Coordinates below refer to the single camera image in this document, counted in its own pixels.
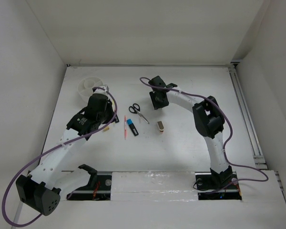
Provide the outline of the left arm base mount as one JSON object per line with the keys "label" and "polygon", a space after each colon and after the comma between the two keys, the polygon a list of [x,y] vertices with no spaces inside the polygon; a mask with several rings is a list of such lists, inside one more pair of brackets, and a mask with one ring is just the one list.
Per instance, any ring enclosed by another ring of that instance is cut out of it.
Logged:
{"label": "left arm base mount", "polygon": [[87,185],[79,187],[67,195],[72,201],[109,201],[111,200],[112,172],[98,172],[96,169],[81,165],[78,168],[90,175]]}

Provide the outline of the pink clear pen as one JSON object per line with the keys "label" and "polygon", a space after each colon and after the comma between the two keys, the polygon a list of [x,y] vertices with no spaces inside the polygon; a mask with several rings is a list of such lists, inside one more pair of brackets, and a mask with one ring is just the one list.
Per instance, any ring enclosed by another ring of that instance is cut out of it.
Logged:
{"label": "pink clear pen", "polygon": [[124,119],[123,119],[123,126],[124,126],[124,139],[126,140],[127,139],[127,118],[126,118],[126,115],[124,116]]}

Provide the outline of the white round divided container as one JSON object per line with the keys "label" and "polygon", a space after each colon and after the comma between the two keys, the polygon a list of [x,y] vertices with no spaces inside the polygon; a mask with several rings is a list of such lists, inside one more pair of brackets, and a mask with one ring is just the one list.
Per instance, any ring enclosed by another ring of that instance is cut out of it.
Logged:
{"label": "white round divided container", "polygon": [[86,77],[78,83],[77,92],[80,98],[87,104],[90,96],[93,94],[92,89],[103,85],[102,80],[97,77]]}

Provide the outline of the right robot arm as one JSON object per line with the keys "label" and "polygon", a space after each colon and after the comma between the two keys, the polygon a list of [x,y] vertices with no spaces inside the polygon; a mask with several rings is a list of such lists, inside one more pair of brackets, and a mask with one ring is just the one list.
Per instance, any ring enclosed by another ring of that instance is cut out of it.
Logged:
{"label": "right robot arm", "polygon": [[211,172],[209,175],[196,176],[197,189],[207,191],[226,186],[232,181],[233,171],[225,157],[225,116],[219,109],[216,99],[212,96],[186,93],[174,83],[165,84],[160,76],[149,80],[148,85],[153,89],[150,97],[155,110],[173,103],[190,111],[194,116],[196,130],[207,144]]}

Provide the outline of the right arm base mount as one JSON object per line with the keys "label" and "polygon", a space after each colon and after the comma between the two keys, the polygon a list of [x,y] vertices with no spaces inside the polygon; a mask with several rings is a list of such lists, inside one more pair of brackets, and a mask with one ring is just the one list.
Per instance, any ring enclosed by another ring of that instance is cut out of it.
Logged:
{"label": "right arm base mount", "polygon": [[196,172],[193,188],[197,190],[198,200],[242,200],[238,184],[230,184],[237,179],[236,172],[222,184],[217,182],[211,172]]}

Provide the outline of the blue cap black highlighter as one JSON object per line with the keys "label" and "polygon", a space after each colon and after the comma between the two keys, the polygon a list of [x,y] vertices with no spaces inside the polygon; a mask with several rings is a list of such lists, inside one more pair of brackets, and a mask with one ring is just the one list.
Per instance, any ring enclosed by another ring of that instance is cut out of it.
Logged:
{"label": "blue cap black highlighter", "polygon": [[138,133],[134,123],[132,122],[132,120],[131,119],[127,119],[126,122],[127,122],[128,126],[129,126],[131,132],[133,133],[133,135],[134,136],[138,136],[139,133]]}

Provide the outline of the aluminium frame rail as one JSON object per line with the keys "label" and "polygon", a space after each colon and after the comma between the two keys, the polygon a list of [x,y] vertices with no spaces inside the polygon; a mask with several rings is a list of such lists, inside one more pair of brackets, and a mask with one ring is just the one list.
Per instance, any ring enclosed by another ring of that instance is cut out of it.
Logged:
{"label": "aluminium frame rail", "polygon": [[239,64],[239,62],[232,62],[228,65],[228,70],[230,74],[230,78],[235,90],[235,94],[239,103],[239,107],[241,110],[241,114],[245,123],[246,131],[248,133],[248,137],[250,140],[251,148],[252,148],[252,154],[253,159],[255,162],[255,165],[258,169],[261,170],[268,170],[262,149],[259,144],[259,140],[252,122],[252,118],[249,112],[249,109],[246,104],[245,96],[243,94],[243,90],[241,88],[241,84],[237,75],[236,66]]}

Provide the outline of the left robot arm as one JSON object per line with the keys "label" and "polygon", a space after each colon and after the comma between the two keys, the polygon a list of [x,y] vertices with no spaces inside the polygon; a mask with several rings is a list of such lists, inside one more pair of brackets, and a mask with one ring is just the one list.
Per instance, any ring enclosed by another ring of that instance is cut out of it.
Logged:
{"label": "left robot arm", "polygon": [[88,105],[78,112],[67,124],[61,145],[27,176],[16,180],[20,200],[44,216],[50,215],[60,200],[65,200],[72,191],[84,187],[92,189],[97,182],[97,170],[82,164],[73,172],[61,177],[67,162],[84,145],[89,133],[102,124],[113,122],[114,111],[107,93],[93,93]]}

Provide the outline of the black handled scissors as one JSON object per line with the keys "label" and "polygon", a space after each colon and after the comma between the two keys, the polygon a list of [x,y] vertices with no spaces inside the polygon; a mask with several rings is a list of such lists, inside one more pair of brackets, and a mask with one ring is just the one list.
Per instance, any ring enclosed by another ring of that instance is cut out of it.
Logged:
{"label": "black handled scissors", "polygon": [[150,122],[146,119],[146,117],[141,113],[141,108],[137,103],[134,103],[132,105],[129,106],[129,112],[131,112],[132,114],[137,114],[139,115],[147,124],[149,124]]}

